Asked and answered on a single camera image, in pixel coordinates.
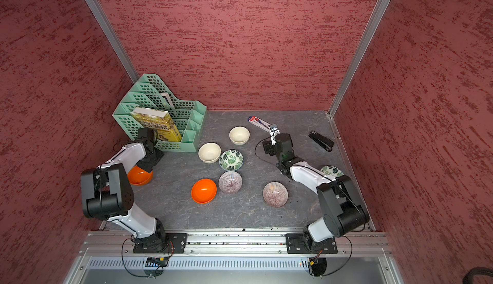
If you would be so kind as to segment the cream bowl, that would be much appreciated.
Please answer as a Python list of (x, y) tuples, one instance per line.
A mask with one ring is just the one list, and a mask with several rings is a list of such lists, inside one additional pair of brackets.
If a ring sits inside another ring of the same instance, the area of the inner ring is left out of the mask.
[(215, 163), (219, 160), (222, 149), (217, 143), (206, 143), (198, 151), (200, 160), (207, 164)]
[(246, 127), (235, 127), (230, 130), (229, 139), (235, 145), (245, 145), (250, 139), (250, 131)]

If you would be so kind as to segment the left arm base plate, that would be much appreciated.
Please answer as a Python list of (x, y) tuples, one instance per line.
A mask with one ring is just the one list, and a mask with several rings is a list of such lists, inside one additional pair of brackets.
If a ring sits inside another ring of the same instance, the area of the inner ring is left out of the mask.
[(183, 254), (187, 244), (187, 233), (166, 233), (162, 238), (155, 236), (134, 240), (134, 254)]

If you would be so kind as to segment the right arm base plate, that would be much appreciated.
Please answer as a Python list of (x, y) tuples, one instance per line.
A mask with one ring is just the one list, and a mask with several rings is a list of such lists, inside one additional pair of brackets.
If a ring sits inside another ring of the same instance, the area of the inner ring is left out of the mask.
[(316, 242), (307, 233), (288, 233), (285, 235), (288, 254), (337, 254), (334, 238)]

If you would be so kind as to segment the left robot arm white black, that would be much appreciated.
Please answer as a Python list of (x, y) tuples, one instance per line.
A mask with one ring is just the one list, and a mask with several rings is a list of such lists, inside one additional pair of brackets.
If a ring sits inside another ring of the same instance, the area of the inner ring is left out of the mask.
[(84, 216), (117, 224), (130, 232), (134, 253), (163, 253), (168, 248), (162, 222), (138, 207), (132, 188), (152, 179), (153, 168), (164, 155), (156, 144), (156, 131), (139, 129), (136, 140), (107, 162), (83, 171), (80, 177)]

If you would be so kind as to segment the green leaf bowl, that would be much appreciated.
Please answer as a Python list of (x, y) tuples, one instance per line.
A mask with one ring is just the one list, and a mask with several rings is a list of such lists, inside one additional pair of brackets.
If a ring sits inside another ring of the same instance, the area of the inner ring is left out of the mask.
[(331, 176), (334, 178), (344, 176), (344, 173), (339, 168), (330, 165), (322, 167), (320, 171), (324, 175)]
[(225, 171), (235, 172), (242, 167), (243, 163), (243, 154), (234, 149), (226, 150), (219, 158), (219, 166)]

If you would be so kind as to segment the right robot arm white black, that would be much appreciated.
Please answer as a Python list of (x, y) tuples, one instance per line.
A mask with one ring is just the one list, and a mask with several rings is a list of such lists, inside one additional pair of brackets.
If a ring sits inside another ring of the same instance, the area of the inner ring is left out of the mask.
[(302, 241), (309, 250), (329, 239), (350, 233), (370, 221), (362, 197), (349, 176), (332, 177), (295, 155), (291, 136), (270, 126), (264, 152), (275, 156), (282, 175), (315, 192), (323, 216), (304, 228)]

